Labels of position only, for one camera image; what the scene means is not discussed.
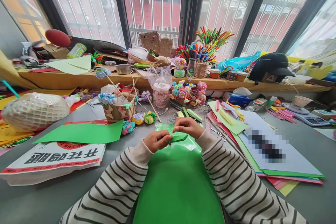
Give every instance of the red balloon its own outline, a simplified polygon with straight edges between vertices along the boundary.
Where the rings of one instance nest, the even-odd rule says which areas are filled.
[[[64,32],[55,29],[49,29],[45,32],[45,37],[55,46],[68,47],[70,45],[70,38]]]

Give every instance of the wooden ledge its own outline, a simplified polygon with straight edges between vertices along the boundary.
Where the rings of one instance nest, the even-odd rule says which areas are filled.
[[[25,79],[33,82],[36,86],[42,89],[73,89],[75,87],[81,88],[90,88],[96,89],[101,88],[108,83],[110,83],[107,79],[97,79],[95,75],[91,72],[83,73],[80,75],[71,75],[65,74],[62,72],[43,72],[43,73],[34,73],[27,71],[18,71],[18,73]],[[134,80],[139,77],[137,73],[132,74]],[[124,85],[128,85],[133,82],[131,75],[119,75],[117,73],[112,73],[110,75],[110,79],[116,83],[122,83]],[[182,79],[173,77],[173,81],[179,82]],[[207,84],[208,90],[221,90],[221,91],[233,91],[236,88],[244,87],[250,90],[251,92],[296,92],[293,86],[299,92],[323,92],[329,91],[331,87],[319,86],[319,85],[295,85],[293,86],[287,83],[267,83],[267,82],[259,82],[259,85],[255,85],[253,81],[249,79],[245,79],[244,82],[237,81],[229,81],[226,79],[198,79],[194,78],[192,83],[198,83],[199,81],[203,81]],[[140,79],[136,84],[137,88],[140,92],[144,90],[149,90],[150,85],[148,80]]]

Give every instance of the digital scale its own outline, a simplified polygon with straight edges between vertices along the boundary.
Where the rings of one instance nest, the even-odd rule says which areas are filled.
[[[330,125],[329,122],[322,119],[321,117],[318,117],[317,115],[310,113],[305,108],[300,108],[300,109],[294,108],[291,106],[290,103],[284,103],[283,106],[286,107],[289,111],[291,111],[294,114],[295,118],[308,124],[309,126],[318,127],[318,126]]]

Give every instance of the child's hand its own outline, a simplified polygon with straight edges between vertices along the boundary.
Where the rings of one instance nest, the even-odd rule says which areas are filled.
[[[168,131],[153,131],[143,140],[148,149],[155,153],[168,145],[168,142],[173,138]]]
[[[191,118],[177,117],[173,133],[175,131],[187,133],[191,137],[197,139],[202,135],[204,129]]]

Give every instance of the striped sleeve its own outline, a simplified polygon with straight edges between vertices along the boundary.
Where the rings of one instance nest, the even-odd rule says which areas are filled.
[[[231,218],[240,223],[308,223],[290,204],[265,187],[236,152],[204,131],[196,142],[213,186]]]
[[[97,183],[61,217],[61,224],[125,223],[144,183],[152,152],[141,141],[120,154]]]

